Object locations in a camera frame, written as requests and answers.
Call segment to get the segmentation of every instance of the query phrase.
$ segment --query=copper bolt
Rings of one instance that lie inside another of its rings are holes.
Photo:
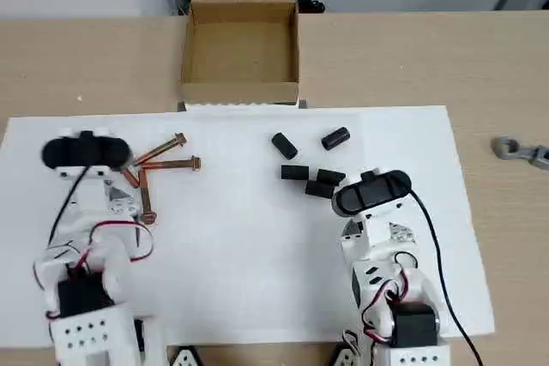
[[[147,173],[143,169],[139,170],[139,190],[141,191],[141,204],[143,207],[139,220],[145,225],[151,225],[156,220],[156,212],[153,212],[153,209],[151,208],[151,198],[148,193]]]
[[[163,152],[167,152],[168,150],[170,150],[171,148],[173,148],[177,145],[183,146],[186,142],[187,142],[187,140],[185,139],[185,136],[183,135],[183,133],[176,133],[175,137],[173,139],[171,139],[170,141],[167,141],[163,145],[155,147],[150,152],[146,152],[145,154],[138,157],[137,159],[134,159],[134,161],[132,162],[132,165],[133,166],[141,165],[141,164],[145,163],[147,160],[155,158],[159,154],[162,154]]]
[[[122,169],[120,173],[122,173],[122,176],[126,178],[132,188],[137,189],[139,187],[139,181],[137,180],[137,177],[135,177],[134,174],[130,171],[130,169],[126,167]]]
[[[197,171],[202,166],[202,161],[197,156],[193,156],[188,160],[170,160],[166,162],[150,162],[143,163],[142,168],[145,171],[152,171],[155,169],[177,169],[180,167],[190,167],[193,171]]]

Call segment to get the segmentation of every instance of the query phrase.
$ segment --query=cardboard box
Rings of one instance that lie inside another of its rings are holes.
[[[298,10],[292,0],[199,0],[184,48],[185,103],[295,104]]]

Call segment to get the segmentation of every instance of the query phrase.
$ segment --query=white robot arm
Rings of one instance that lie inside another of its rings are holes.
[[[113,170],[130,155],[124,141],[104,130],[66,131],[42,153],[73,188],[45,253],[33,265],[62,366],[168,365],[160,320],[151,313],[137,330],[130,308],[130,265],[151,255],[154,246],[150,230],[137,222],[133,197],[112,185]],[[179,357],[174,364],[199,364],[192,350]]]
[[[421,272],[413,231],[398,223],[410,187],[401,171],[367,172],[334,195],[335,212],[350,218],[340,242],[363,328],[334,364],[365,364],[367,352],[376,366],[450,363],[446,307]]]

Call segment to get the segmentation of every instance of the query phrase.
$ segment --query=white paper sheet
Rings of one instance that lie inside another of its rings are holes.
[[[327,153],[319,139],[346,125],[352,140]],[[429,208],[444,253],[455,311],[471,334],[493,331],[482,261],[461,167],[443,107],[252,111],[17,118],[0,150],[1,346],[49,345],[43,298],[30,265],[43,249],[68,184],[40,162],[62,127],[108,127],[136,153],[172,132],[188,137],[167,159],[202,157],[202,170],[157,171],[149,182],[159,214],[155,252],[135,264],[134,305],[158,308],[170,344],[336,340],[358,319],[337,237],[346,223],[329,201],[281,181],[286,162],[269,137],[300,149],[291,163],[356,172],[403,169]],[[130,191],[122,179],[122,189]],[[425,272],[438,285],[431,239],[412,202],[402,221],[416,231]],[[451,329],[448,335],[456,335]]]

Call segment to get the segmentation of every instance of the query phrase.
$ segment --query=table surface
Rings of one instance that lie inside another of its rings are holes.
[[[0,21],[0,130],[12,116],[175,111],[185,23]],[[448,106],[496,317],[496,333],[475,341],[486,364],[542,364],[549,174],[496,159],[489,142],[514,135],[549,145],[549,14],[302,15],[299,25],[300,96],[310,106]],[[332,348],[200,353],[206,364],[316,366]],[[452,357],[474,364],[459,339]],[[55,364],[51,350],[2,350],[0,363]]]

